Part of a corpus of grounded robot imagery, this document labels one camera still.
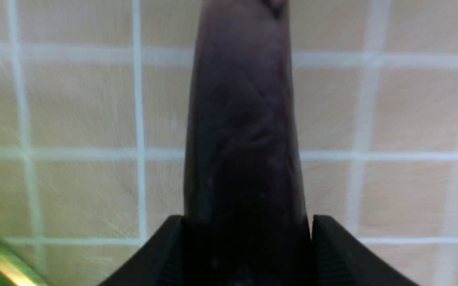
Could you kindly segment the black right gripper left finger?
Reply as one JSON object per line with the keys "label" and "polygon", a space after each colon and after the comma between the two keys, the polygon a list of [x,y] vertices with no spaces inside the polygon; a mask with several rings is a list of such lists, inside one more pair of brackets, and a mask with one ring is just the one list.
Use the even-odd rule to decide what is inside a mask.
{"label": "black right gripper left finger", "polygon": [[101,286],[185,286],[184,217],[171,215]]}

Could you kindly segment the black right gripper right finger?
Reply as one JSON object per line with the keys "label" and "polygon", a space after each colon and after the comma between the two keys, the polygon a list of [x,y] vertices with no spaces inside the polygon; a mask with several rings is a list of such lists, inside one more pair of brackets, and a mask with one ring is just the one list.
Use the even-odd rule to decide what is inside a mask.
{"label": "black right gripper right finger", "polygon": [[328,215],[312,221],[315,286],[416,286]]}

